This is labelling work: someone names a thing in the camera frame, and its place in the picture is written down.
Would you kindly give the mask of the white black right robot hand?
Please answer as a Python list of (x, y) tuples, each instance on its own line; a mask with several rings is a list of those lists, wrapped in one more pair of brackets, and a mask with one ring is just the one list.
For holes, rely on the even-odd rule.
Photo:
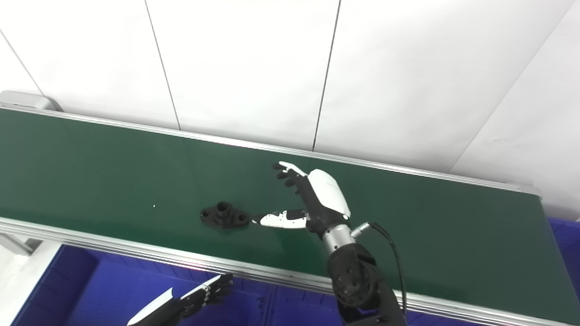
[(295, 187), (302, 200), (301, 209), (286, 209), (258, 214), (252, 223), (280, 229), (307, 229), (319, 237), (338, 225), (349, 225), (351, 211), (338, 182), (321, 169), (305, 173), (296, 165), (279, 161), (273, 165), (277, 179), (286, 187)]

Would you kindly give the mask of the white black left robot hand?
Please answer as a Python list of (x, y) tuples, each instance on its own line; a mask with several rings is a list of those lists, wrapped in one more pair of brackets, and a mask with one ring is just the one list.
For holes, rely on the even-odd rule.
[(230, 295), (233, 274), (222, 273), (201, 283), (182, 296), (176, 297), (169, 288), (144, 308), (139, 310), (127, 323), (128, 326), (176, 326), (182, 320), (193, 317), (208, 305), (223, 303)]

